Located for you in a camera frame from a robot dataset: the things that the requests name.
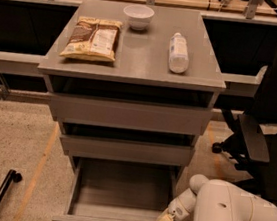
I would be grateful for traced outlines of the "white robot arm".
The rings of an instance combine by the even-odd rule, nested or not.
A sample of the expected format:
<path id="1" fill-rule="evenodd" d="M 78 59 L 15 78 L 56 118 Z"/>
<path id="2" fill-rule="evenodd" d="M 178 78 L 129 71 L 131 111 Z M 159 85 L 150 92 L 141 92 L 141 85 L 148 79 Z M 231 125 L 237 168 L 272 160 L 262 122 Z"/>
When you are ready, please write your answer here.
<path id="1" fill-rule="evenodd" d="M 277 221 L 277 206 L 225 180 L 196 174 L 156 221 Z"/>

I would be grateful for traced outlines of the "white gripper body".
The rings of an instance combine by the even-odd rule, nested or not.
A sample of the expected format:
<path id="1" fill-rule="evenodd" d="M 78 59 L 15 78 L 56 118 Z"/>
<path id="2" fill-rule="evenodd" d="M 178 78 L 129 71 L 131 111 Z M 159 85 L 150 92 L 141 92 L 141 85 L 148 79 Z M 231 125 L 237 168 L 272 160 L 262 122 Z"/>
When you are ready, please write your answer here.
<path id="1" fill-rule="evenodd" d="M 195 204 L 196 194 L 187 188 L 169 203 L 168 213 L 174 221 L 182 221 L 193 212 Z"/>

